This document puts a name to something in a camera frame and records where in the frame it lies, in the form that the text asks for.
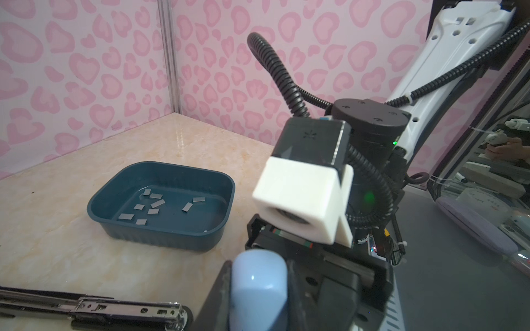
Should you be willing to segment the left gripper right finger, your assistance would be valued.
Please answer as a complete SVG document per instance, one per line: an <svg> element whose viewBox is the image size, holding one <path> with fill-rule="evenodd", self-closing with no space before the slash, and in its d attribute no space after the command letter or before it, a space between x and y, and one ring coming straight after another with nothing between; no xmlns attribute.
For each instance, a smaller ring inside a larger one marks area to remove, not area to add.
<svg viewBox="0 0 530 331"><path fill-rule="evenodd" d="M317 330L317 305L306 281L306 270L292 259L288 270L288 330Z"/></svg>

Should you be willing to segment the black stapler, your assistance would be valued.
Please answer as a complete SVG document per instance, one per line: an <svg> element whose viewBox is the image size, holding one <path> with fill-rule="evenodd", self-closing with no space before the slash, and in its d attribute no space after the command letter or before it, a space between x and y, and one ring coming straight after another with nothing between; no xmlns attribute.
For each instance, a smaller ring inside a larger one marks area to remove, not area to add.
<svg viewBox="0 0 530 331"><path fill-rule="evenodd" d="M69 320L73 330L187 330L194 320L191 309L177 302L123 301L3 286L1 317Z"/></svg>

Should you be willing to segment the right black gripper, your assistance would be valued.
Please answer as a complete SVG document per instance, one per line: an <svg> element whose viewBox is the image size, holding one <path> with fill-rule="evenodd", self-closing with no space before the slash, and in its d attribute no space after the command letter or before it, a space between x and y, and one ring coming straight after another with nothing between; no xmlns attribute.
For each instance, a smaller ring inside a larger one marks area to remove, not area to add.
<svg viewBox="0 0 530 331"><path fill-rule="evenodd" d="M289 233L280 234L259 215L247 225L247 250L276 252L306 270L306 281L317 305L317 330L379 330L394 290L391 264L373 257L366 247L304 244Z"/></svg>

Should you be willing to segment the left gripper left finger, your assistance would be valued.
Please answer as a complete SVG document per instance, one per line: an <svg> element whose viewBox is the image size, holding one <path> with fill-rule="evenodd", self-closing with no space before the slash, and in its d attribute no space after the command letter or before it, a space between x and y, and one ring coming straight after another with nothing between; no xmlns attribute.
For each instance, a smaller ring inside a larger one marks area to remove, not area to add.
<svg viewBox="0 0 530 331"><path fill-rule="evenodd" d="M228 331L233 262L225 261L190 330Z"/></svg>

